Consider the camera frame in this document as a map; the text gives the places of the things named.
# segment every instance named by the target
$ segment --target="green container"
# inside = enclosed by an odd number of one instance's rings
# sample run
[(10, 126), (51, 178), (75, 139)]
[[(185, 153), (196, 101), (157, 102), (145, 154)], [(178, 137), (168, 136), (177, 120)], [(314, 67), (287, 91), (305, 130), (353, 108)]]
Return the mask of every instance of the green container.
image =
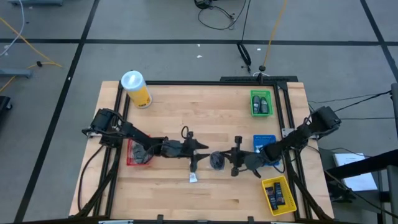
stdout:
[[(255, 114), (253, 113), (253, 97), (254, 96), (259, 96), (260, 98), (265, 97), (268, 103), (268, 111), (269, 113), (267, 114), (262, 114), (258, 113)], [(250, 90), (250, 108), (251, 108), (251, 115), (252, 116), (270, 116), (274, 114), (274, 111), (272, 110), (272, 101), (271, 101), (271, 92), (268, 90)]]

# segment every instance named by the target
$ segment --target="yellow tray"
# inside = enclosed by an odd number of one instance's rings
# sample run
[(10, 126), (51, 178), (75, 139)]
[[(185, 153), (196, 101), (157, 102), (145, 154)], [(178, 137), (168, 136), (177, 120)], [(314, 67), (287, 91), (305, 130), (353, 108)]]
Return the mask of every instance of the yellow tray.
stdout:
[[(284, 199), (285, 199), (285, 204), (278, 205), (277, 210), (273, 210), (271, 208), (271, 203), (269, 202), (268, 195), (266, 192), (266, 187), (274, 187), (275, 182), (280, 183), (280, 187), (282, 189), (282, 194), (284, 195)], [(269, 210), (271, 211), (273, 216), (277, 216), (277, 215), (281, 215), (281, 214), (285, 214), (285, 213), (289, 213), (289, 212), (294, 212), (297, 210), (296, 204), (294, 202), (292, 193), (290, 192), (289, 185), (287, 184), (285, 176), (274, 177), (271, 179), (262, 180), (261, 184), (262, 184), (262, 190), (264, 191), (264, 194), (266, 195)]]

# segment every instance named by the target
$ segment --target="gray floor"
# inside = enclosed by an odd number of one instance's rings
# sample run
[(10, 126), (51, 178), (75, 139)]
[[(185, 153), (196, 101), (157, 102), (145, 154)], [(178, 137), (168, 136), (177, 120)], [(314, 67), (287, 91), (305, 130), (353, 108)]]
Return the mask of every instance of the gray floor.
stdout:
[[(366, 0), (386, 41), (398, 41), (396, 0)], [(79, 39), (93, 0), (65, 0), (59, 6), (25, 8), (28, 24), (23, 35), (33, 39)], [(216, 2), (239, 13), (243, 0)], [(245, 39), (269, 39), (282, 1), (252, 0)], [(197, 21), (198, 9), (186, 0), (101, 0), (89, 39), (240, 39), (246, 10), (234, 30), (211, 30)], [(228, 21), (206, 11), (204, 20), (214, 26)], [(0, 2), (0, 16), (14, 28), (21, 25), (20, 9)], [(13, 38), (0, 23), (0, 38)], [(377, 41), (359, 0), (289, 0), (277, 40)], [(43, 143), (55, 105), (77, 44), (34, 44), (64, 68), (35, 68), (31, 79), (18, 78), (1, 94), (12, 97), (14, 108), (0, 131), (0, 223), (12, 222), (35, 160)], [(247, 45), (253, 70), (262, 63), (266, 45)], [(389, 47), (398, 60), (398, 47)], [(26, 44), (16, 44), (0, 59), (0, 67), (26, 68), (45, 61)], [(86, 139), (80, 133), (90, 122), (103, 80), (118, 80), (130, 69), (146, 80), (219, 80), (220, 76), (248, 75), (233, 44), (86, 44), (25, 221), (68, 215), (80, 170)], [(380, 46), (273, 45), (267, 61), (270, 75), (296, 75), (304, 82), (309, 100), (379, 93), (395, 78)], [(0, 86), (7, 82), (0, 78)], [(340, 108), (353, 101), (329, 103)], [(388, 96), (338, 112), (341, 118), (391, 117)], [(394, 122), (346, 120), (338, 132), (320, 141), (325, 148), (343, 146), (373, 156), (395, 149)], [(340, 220), (374, 223), (376, 215), (346, 205), (333, 205)]]

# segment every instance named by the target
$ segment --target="red container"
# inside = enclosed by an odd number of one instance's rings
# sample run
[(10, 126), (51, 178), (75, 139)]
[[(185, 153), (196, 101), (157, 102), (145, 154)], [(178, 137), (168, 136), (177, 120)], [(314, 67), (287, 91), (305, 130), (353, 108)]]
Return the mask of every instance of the red container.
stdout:
[(129, 139), (127, 142), (127, 166), (148, 166), (149, 162), (146, 164), (138, 164), (134, 160), (134, 153), (132, 153), (132, 149), (134, 144), (138, 144), (133, 140)]

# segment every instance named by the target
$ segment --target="metal table leg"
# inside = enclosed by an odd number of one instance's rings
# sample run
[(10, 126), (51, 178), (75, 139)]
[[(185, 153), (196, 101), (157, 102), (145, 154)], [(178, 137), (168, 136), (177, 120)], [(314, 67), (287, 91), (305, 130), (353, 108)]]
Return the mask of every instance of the metal table leg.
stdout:
[(30, 78), (33, 75), (32, 70), (28, 69), (8, 69), (8, 68), (0, 68), (0, 77), (8, 77), (8, 76), (24, 76), (26, 78)]
[[(23, 4), (58, 4), (62, 6), (63, 0), (21, 0)], [(8, 0), (11, 4), (19, 4), (18, 0)]]

